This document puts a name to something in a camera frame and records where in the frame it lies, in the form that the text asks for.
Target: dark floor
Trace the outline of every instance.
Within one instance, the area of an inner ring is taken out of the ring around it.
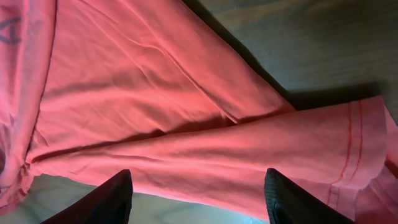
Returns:
[[[398,120],[398,1],[184,1],[297,109],[382,94]]]

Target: fabric fold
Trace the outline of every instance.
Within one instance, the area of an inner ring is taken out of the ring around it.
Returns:
[[[267,218],[260,198],[268,168],[325,184],[329,192],[323,201],[338,204],[340,190],[334,188],[358,190],[380,173],[387,153],[385,123],[383,100],[375,97],[232,127],[65,152],[34,159],[30,172],[99,185],[118,170],[130,169],[136,192]]]
[[[50,62],[55,2],[0,1],[0,214],[25,197],[33,176],[25,156],[39,112]]]

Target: red stitching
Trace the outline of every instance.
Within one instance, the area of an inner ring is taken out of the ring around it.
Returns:
[[[352,179],[354,178],[356,172],[359,169],[359,164],[361,163],[361,159],[362,159],[362,145],[363,145],[363,118],[362,118],[362,104],[361,102],[359,102],[359,117],[361,118],[361,143],[359,144],[359,156],[358,156],[358,162],[356,164],[355,167],[355,171],[353,172],[353,175],[351,176],[351,178],[349,179],[349,181],[351,182]]]
[[[336,181],[332,182],[330,184],[330,186],[329,186],[328,203],[327,203],[327,205],[329,205],[329,202],[330,202],[331,187],[332,187],[333,184],[336,184],[336,183],[338,183],[339,181],[341,181],[343,179],[343,177],[344,177],[343,174],[344,174],[345,170],[348,167],[348,161],[349,161],[349,157],[351,155],[351,145],[352,145],[352,139],[353,139],[353,129],[352,129],[353,119],[351,117],[351,103],[348,103],[348,119],[349,119],[348,120],[348,122],[349,122],[349,125],[348,125],[348,149],[347,149],[346,163],[345,163],[345,165],[343,167],[343,170],[341,171],[340,177]]]

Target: pink pants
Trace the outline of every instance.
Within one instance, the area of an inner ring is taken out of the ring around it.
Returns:
[[[181,0],[0,5],[0,213],[34,176],[130,169],[135,192],[266,219],[273,167],[358,223],[398,221],[381,97],[295,111]]]

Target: wooden floor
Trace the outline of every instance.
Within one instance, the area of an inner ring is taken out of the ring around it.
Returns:
[[[184,1],[297,109],[382,94],[398,119],[398,1]]]

